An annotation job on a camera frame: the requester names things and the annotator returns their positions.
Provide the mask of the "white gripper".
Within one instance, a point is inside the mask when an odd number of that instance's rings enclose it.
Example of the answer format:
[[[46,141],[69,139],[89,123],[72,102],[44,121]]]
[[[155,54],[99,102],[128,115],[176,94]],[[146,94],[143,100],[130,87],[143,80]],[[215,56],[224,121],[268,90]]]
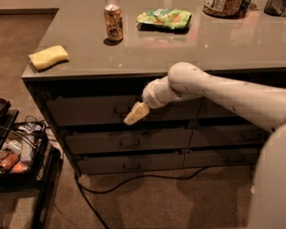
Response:
[[[159,109],[171,102],[180,100],[178,93],[170,86],[167,76],[157,78],[146,85],[142,93],[143,102],[136,102],[124,119],[127,125],[133,125],[144,118],[151,109]]]

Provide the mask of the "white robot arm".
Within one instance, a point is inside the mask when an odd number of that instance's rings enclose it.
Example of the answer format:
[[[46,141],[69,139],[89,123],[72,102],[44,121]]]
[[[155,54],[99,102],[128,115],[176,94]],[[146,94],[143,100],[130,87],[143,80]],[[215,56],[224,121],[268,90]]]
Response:
[[[179,62],[144,88],[124,122],[132,125],[151,109],[199,97],[271,134],[255,167],[248,229],[286,229],[286,89],[213,76]]]

